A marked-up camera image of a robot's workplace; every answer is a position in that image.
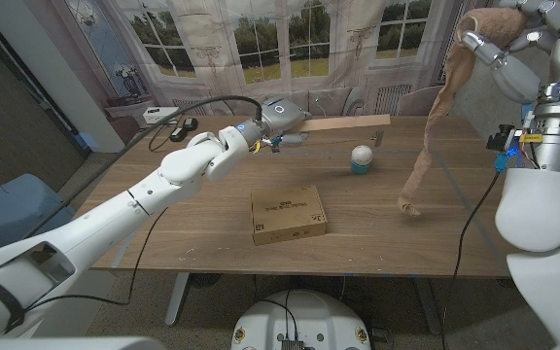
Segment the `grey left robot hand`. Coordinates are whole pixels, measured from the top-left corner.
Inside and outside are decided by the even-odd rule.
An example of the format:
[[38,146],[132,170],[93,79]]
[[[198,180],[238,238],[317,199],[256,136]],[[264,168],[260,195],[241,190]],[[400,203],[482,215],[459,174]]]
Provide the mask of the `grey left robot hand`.
[[293,131],[310,118],[298,105],[281,97],[269,98],[260,105],[241,131],[251,151],[269,147],[279,153],[281,148],[299,147],[307,140],[308,132]]

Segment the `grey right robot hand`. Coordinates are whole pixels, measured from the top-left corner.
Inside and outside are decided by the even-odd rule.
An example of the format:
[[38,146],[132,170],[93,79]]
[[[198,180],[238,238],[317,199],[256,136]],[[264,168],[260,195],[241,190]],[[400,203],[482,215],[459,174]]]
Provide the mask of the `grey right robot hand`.
[[507,98],[560,109],[560,1],[500,1],[458,26]]

